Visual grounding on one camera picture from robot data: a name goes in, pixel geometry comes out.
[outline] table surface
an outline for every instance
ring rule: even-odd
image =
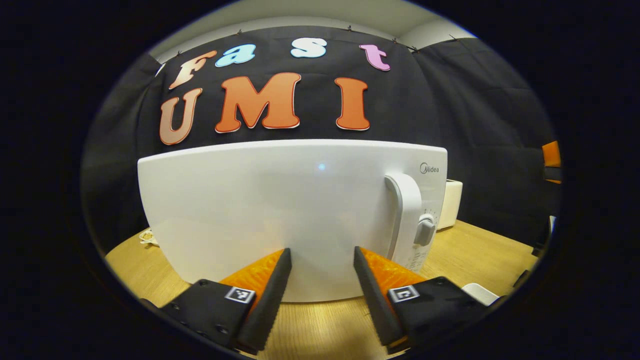
[[[173,270],[161,249],[141,244],[138,234],[106,256],[114,273],[137,296],[161,307],[190,284]],[[498,296],[507,295],[537,257],[532,247],[456,221],[440,230],[420,274],[445,276],[462,287],[476,282]],[[388,359],[363,297],[316,303],[282,303],[257,359]]]

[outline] pink letter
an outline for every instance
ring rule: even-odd
[[[380,56],[387,57],[387,54],[384,51],[378,50],[378,47],[375,45],[360,45],[360,48],[367,53],[367,61],[376,69],[380,69],[382,71],[389,71],[391,66],[382,62]]]

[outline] black backdrop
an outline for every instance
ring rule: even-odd
[[[291,42],[323,38],[326,54],[295,58]],[[248,62],[216,67],[222,52],[253,44]],[[391,66],[381,71],[358,46],[374,44]],[[172,90],[180,66],[212,50],[193,78]],[[534,245],[556,215],[559,186],[544,181],[541,146],[555,140],[550,122],[527,83],[495,51],[476,38],[434,44],[416,52],[393,41],[346,29],[286,26],[248,31],[200,45],[160,64],[143,55],[125,73],[98,114],[83,161],[83,191],[90,224],[105,251],[148,226],[137,186],[138,159],[162,152],[231,142],[292,138],[382,140],[442,146],[449,151],[448,178],[464,183],[459,219]],[[274,75],[301,75],[294,96],[300,125],[294,129],[214,130],[220,121],[223,81],[248,76],[259,91]],[[336,78],[367,83],[366,131],[337,127],[341,113]],[[159,138],[160,105],[194,89],[203,92],[184,141]],[[173,113],[180,127],[185,103]]]
[[[563,144],[564,181],[562,221],[529,280],[485,321],[426,344],[434,347],[418,357],[638,358],[629,321],[637,236],[625,217],[637,176],[633,7],[430,6],[485,39],[540,95]],[[6,74],[16,86],[7,88],[3,181],[6,252],[17,262],[7,273],[5,327],[15,357],[213,355],[171,333],[122,287],[90,241],[79,192],[84,140],[111,84],[141,49],[211,10],[188,1],[9,5]]]

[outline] orange letter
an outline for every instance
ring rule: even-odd
[[[335,124],[341,129],[366,130],[369,121],[364,117],[364,100],[362,93],[367,83],[351,78],[337,78],[335,83],[342,92],[342,114]]]
[[[222,119],[216,124],[216,132],[230,133],[240,128],[236,108],[240,109],[244,123],[250,129],[253,128],[267,105],[269,112],[262,120],[262,126],[267,129],[298,126],[300,119],[293,112],[293,93],[300,79],[301,76],[293,72],[275,74],[259,93],[246,76],[225,80],[222,87],[227,93],[222,106]]]
[[[160,140],[166,145],[175,145],[184,140],[191,131],[193,125],[193,109],[196,107],[196,100],[202,94],[201,88],[195,88],[184,94],[184,114],[182,116],[182,125],[178,130],[173,130],[171,125],[173,119],[173,109],[178,103],[177,97],[172,97],[160,106],[162,115],[160,116]]]
[[[191,59],[186,63],[182,64],[182,67],[180,68],[180,72],[178,73],[178,77],[175,78],[175,81],[173,82],[173,84],[169,85],[169,90],[175,87],[178,87],[186,83],[187,81],[191,80],[191,78],[193,78],[193,74],[191,73],[191,71],[200,70],[204,66],[204,63],[207,62],[207,59],[216,56],[216,53],[217,52],[214,50],[204,55],[200,55],[197,58]]]

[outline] midea logo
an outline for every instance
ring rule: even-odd
[[[423,174],[426,174],[428,172],[440,172],[440,169],[436,167],[430,167],[427,163],[421,163],[420,172],[422,172]]]

